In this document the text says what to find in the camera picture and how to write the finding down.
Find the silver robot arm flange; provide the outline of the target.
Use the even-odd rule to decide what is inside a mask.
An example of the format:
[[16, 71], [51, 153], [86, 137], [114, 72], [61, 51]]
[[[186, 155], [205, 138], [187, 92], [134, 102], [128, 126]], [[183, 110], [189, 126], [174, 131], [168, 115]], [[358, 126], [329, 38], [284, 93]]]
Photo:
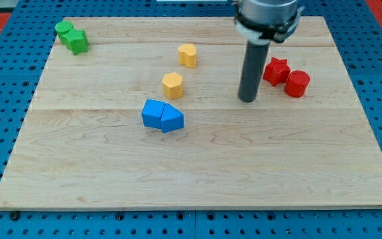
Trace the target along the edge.
[[234, 24], [251, 44], [282, 43], [295, 32], [304, 9], [298, 0], [240, 0]]

